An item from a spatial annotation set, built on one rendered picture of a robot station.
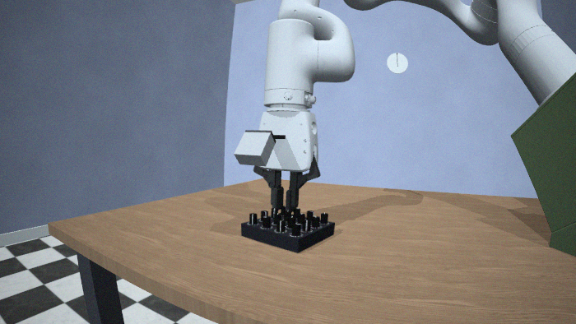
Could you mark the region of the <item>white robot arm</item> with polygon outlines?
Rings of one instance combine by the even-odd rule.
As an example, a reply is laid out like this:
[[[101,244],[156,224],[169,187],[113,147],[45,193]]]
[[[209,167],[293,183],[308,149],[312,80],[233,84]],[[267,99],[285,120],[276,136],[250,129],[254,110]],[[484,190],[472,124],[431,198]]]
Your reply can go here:
[[[537,0],[472,0],[471,6],[460,0],[343,1],[359,11],[391,1],[415,3],[444,14],[479,44],[499,43],[537,109],[576,72],[576,54],[539,17]],[[319,8],[319,0],[281,1],[277,21],[268,27],[265,107],[311,109],[315,82],[349,81],[354,72],[353,40],[340,18]],[[275,139],[286,136],[246,130],[235,158],[267,166]]]

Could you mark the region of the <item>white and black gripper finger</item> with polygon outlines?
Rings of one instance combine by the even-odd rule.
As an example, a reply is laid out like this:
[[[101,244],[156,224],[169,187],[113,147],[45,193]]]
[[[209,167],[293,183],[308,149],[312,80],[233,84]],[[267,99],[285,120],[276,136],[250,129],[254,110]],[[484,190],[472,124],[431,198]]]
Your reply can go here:
[[[267,181],[268,187],[271,189],[271,205],[272,208],[281,209],[283,206],[284,188],[281,186],[281,171],[280,170],[266,170],[261,169],[254,165],[254,173],[263,176]]]
[[[286,211],[293,212],[294,208],[298,207],[299,189],[307,181],[318,177],[320,177],[320,171],[315,156],[313,156],[313,160],[307,174],[303,174],[303,172],[290,172],[290,186],[289,190],[286,191]]]

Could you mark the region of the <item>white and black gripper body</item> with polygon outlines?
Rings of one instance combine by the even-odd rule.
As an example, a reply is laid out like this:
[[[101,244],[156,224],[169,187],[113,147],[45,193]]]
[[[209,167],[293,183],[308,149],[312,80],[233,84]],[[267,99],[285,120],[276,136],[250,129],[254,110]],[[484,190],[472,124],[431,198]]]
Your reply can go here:
[[[318,163],[318,132],[314,113],[308,109],[269,108],[262,113],[259,130],[270,130],[275,139],[267,166],[262,169],[305,172],[310,169],[313,156]],[[303,125],[300,125],[303,123]]]

